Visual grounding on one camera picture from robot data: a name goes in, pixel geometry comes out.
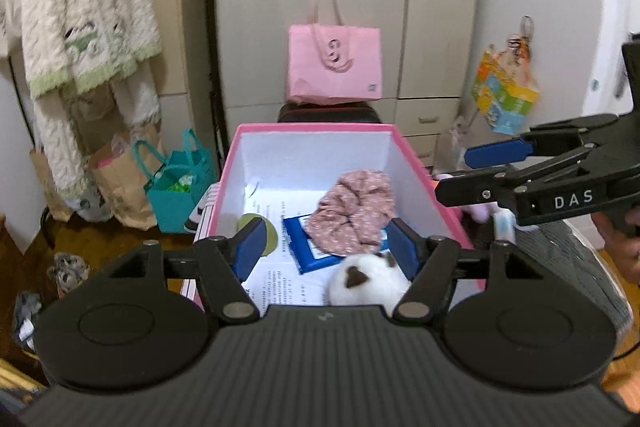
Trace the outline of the person's hand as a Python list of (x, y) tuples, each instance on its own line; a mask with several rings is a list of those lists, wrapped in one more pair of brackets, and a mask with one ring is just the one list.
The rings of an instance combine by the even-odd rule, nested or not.
[(618, 272), (629, 283), (639, 284), (639, 237), (629, 237), (618, 231), (603, 212), (593, 213), (591, 220), (604, 240), (604, 249)]

